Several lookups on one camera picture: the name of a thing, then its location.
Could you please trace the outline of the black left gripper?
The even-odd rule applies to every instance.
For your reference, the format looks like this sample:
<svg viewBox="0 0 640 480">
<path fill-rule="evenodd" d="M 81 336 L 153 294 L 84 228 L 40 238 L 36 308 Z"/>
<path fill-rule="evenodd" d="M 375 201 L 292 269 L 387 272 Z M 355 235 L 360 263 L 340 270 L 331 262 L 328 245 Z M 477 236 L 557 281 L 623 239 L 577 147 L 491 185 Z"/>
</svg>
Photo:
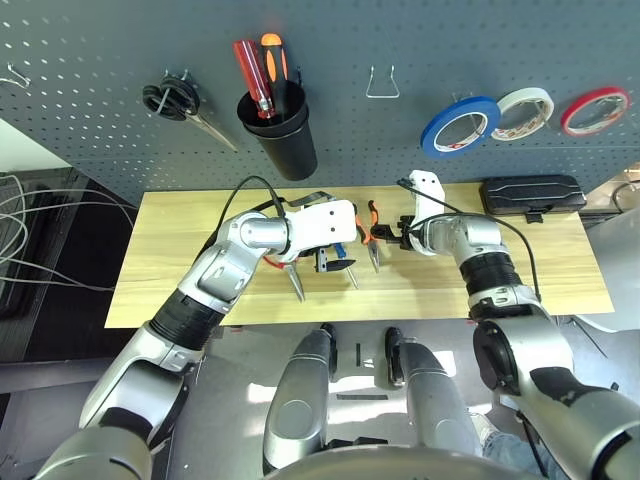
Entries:
<svg viewBox="0 0 640 480">
<path fill-rule="evenodd" d="M 355 263 L 352 259 L 329 260 L 325 247 L 315 250 L 315 271 L 317 273 L 328 273 L 349 269 Z"/>
</svg>

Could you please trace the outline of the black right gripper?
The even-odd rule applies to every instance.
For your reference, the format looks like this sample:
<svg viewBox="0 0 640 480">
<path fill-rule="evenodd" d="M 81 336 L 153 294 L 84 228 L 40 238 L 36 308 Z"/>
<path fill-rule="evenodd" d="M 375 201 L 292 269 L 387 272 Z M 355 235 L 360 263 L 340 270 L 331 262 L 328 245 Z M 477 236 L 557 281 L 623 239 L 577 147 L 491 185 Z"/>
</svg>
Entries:
<svg viewBox="0 0 640 480">
<path fill-rule="evenodd" d="M 384 241 L 387 244 L 400 245 L 402 250 L 412 251 L 414 247 L 411 244 L 411 231 L 414 222 L 414 215 L 402 215 L 397 222 L 397 227 L 401 232 L 400 236 L 393 233 L 388 224 L 375 224 L 370 228 L 370 234 L 376 240 Z"/>
</svg>

